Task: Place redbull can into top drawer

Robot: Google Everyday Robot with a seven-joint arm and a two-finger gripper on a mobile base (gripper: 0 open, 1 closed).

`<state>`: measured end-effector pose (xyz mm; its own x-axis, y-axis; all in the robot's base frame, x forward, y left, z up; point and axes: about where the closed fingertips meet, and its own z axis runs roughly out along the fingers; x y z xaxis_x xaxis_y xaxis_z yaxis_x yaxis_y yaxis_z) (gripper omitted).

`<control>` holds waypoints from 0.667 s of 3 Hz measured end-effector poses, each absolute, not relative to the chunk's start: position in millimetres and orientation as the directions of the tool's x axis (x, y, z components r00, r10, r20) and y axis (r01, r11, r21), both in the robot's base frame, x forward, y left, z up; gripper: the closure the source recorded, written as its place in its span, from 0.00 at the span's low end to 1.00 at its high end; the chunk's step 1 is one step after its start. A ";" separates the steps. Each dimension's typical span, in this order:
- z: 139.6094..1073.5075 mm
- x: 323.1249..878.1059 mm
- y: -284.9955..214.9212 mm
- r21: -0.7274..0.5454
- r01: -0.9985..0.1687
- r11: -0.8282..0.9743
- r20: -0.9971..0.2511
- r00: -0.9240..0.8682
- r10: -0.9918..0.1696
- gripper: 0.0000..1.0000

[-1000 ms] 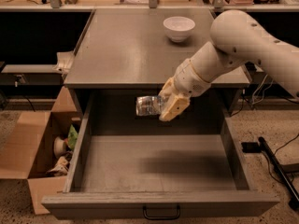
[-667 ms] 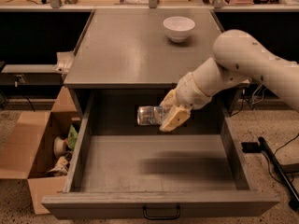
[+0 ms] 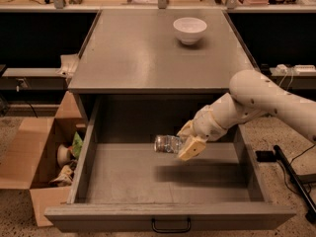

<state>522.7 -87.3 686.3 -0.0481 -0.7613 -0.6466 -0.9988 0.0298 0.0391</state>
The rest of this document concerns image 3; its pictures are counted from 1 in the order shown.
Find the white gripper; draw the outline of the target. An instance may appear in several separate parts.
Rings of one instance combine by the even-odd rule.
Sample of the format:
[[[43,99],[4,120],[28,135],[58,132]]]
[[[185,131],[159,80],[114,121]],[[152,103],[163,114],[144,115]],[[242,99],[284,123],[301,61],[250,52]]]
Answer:
[[[211,105],[204,106],[196,113],[193,121],[188,120],[178,131],[179,137],[187,138],[178,157],[183,161],[188,161],[205,149],[206,141],[216,141],[226,133],[227,130],[215,120]]]

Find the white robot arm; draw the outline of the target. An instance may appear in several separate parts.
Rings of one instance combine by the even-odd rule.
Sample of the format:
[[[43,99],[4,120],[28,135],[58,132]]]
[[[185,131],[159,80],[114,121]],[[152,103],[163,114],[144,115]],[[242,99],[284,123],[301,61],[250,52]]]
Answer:
[[[316,102],[291,94],[256,70],[242,70],[229,82],[229,92],[197,111],[178,132],[183,145],[178,157],[199,155],[208,141],[216,141],[236,124],[270,114],[313,142]]]

